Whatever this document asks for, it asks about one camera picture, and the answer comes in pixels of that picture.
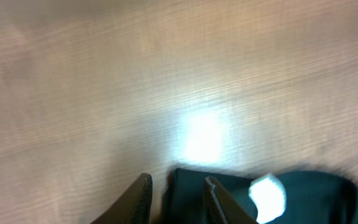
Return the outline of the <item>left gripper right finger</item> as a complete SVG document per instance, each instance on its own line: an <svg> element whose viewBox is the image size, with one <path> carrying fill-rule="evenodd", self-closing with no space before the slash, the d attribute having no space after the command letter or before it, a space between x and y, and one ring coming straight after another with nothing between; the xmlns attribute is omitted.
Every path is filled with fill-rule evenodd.
<svg viewBox="0 0 358 224"><path fill-rule="evenodd" d="M215 177L204 180L203 208L209 224L257 224Z"/></svg>

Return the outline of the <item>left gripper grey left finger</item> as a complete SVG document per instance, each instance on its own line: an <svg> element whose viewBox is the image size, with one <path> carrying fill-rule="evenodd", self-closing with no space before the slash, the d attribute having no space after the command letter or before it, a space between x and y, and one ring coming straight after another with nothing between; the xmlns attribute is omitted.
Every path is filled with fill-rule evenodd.
<svg viewBox="0 0 358 224"><path fill-rule="evenodd" d="M149 224L152 176L142 173L126 191L91 224Z"/></svg>

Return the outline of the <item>black t-shirt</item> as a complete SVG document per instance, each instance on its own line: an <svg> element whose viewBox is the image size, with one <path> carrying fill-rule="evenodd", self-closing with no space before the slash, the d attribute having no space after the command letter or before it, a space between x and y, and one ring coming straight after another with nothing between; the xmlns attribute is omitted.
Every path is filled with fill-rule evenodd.
<svg viewBox="0 0 358 224"><path fill-rule="evenodd" d="M175 169L163 196L163 223L206 223L204 180L208 172ZM278 175L287 193L286 209L274 223L358 223L358 186L318 171Z"/></svg>

